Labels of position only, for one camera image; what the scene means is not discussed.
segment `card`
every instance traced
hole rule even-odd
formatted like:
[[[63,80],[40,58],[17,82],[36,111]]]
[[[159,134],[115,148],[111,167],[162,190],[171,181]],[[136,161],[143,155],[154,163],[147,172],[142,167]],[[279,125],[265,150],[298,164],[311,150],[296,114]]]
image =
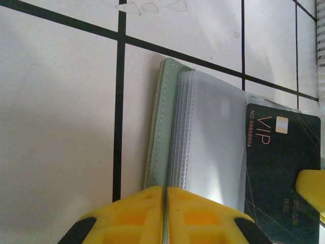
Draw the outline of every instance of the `card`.
[[[248,104],[245,213],[274,243],[318,244],[319,213],[295,190],[303,169],[320,169],[320,119]]]

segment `mint green wallet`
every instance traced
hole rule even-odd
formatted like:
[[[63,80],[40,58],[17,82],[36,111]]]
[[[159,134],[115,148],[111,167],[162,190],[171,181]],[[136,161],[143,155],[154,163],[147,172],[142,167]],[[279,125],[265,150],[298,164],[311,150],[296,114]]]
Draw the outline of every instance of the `mint green wallet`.
[[[191,70],[172,58],[166,58],[160,64],[151,120],[144,188],[164,186],[166,189],[167,187],[178,75],[180,72]]]

